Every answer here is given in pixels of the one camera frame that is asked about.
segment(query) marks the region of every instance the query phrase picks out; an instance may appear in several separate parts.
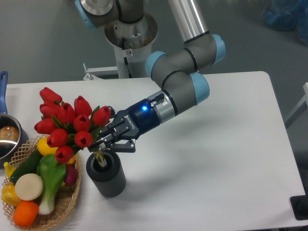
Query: red tulip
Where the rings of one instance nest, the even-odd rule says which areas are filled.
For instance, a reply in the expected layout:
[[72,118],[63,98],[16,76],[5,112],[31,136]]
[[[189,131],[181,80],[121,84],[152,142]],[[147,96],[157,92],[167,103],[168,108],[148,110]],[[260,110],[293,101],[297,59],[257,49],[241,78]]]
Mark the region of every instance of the red tulip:
[[41,104],[39,106],[39,110],[40,112],[42,112],[45,118],[50,118],[51,115],[54,115],[55,117],[57,117],[59,114],[60,108],[61,108],[60,105],[55,104],[51,101],[45,101],[44,104]]
[[53,131],[47,138],[47,144],[51,148],[61,147],[66,145],[68,142],[68,133],[65,129],[58,128]]
[[56,160],[61,164],[66,164],[74,156],[74,151],[69,146],[62,146],[56,150]]
[[62,102],[62,97],[49,88],[44,88],[41,90],[39,95],[42,97],[43,101]]
[[51,134],[54,130],[57,129],[57,126],[54,124],[51,118],[47,118],[39,121],[34,126],[35,131],[40,134]]
[[58,120],[62,124],[72,123],[75,119],[75,111],[69,103],[64,103],[58,114]]
[[86,115],[79,115],[73,121],[73,126],[77,132],[89,131],[91,128],[91,121]]
[[90,104],[81,95],[79,95],[78,98],[75,99],[74,108],[75,108],[76,116],[85,114],[86,116],[89,117],[92,113]]
[[105,126],[109,122],[110,115],[111,111],[109,107],[104,106],[94,113],[93,123],[96,124],[97,126]]
[[87,131],[77,132],[75,135],[75,144],[80,148],[89,147],[93,143],[93,137]]

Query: yellow bell pepper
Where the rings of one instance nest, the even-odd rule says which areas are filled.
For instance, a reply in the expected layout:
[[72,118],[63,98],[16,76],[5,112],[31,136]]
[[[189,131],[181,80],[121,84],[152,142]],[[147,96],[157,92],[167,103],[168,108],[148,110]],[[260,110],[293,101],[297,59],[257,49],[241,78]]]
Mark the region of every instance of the yellow bell pepper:
[[9,183],[9,184],[5,185],[2,188],[1,192],[2,192],[1,199],[5,203],[7,203],[9,205],[13,205],[14,207],[16,207],[21,202],[21,199],[15,193],[15,185],[14,184]]
[[58,149],[49,147],[49,145],[47,144],[47,137],[40,138],[37,143],[37,146],[38,146],[38,151],[39,153],[42,154],[42,156],[55,154],[56,150]]
[[3,166],[4,166],[4,169],[5,169],[5,174],[8,176],[8,178],[11,178],[11,175],[16,170],[16,168],[10,166],[9,162],[4,162]]

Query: pot handle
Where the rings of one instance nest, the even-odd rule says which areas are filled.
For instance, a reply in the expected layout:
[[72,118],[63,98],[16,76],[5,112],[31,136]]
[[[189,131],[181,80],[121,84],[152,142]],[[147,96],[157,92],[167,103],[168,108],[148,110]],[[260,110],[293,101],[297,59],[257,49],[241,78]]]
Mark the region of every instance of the pot handle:
[[7,71],[0,73],[0,114],[7,114],[8,109],[5,103],[6,85],[8,83],[9,74]]

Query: blue joint cap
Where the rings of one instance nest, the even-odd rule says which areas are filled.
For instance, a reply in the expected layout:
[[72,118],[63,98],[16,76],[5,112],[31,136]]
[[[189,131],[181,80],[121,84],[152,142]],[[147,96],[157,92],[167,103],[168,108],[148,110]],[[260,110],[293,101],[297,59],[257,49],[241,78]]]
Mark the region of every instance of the blue joint cap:
[[217,63],[226,56],[226,45],[219,35],[212,35],[212,37],[216,42],[216,59],[214,63]]
[[91,30],[96,29],[96,26],[93,25],[93,23],[90,21],[90,19],[86,15],[86,13],[83,11],[83,8],[82,8],[79,0],[75,1],[75,5],[76,5],[76,7],[77,7],[77,9],[78,9],[78,11],[80,13],[80,16],[82,17],[82,20],[86,24],[87,28],[91,29]]
[[166,53],[164,53],[163,51],[155,51],[145,61],[145,71],[146,73],[148,73],[149,77],[152,77],[153,66],[157,59],[162,55],[166,55]]
[[210,86],[207,80],[198,72],[192,73],[192,82],[194,87],[194,92],[196,94],[196,105],[207,99],[210,95]]

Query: woven basket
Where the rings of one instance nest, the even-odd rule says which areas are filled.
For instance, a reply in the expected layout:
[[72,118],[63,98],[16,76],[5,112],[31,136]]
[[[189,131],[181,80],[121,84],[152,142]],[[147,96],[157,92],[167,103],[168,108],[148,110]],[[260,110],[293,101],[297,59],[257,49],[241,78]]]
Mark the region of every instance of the woven basket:
[[[30,141],[27,141],[26,144],[23,144],[20,148],[18,148],[18,151],[15,152],[14,156],[12,157],[10,165],[13,167],[18,167],[22,162],[24,162],[27,157],[32,153],[32,151],[36,148],[38,140],[42,137],[45,136],[31,139]],[[7,216],[8,220],[11,222],[12,225],[14,225],[16,228],[27,231],[46,231],[57,226],[70,215],[76,205],[81,181],[81,164],[79,154],[75,155],[75,159],[75,168],[79,173],[77,182],[74,185],[62,186],[56,195],[54,210],[48,215],[38,214],[31,227],[25,229],[16,226],[13,222],[13,214],[15,208],[12,205],[8,205],[5,202],[2,202],[4,214]],[[3,186],[8,183],[10,183],[10,180],[6,177]]]

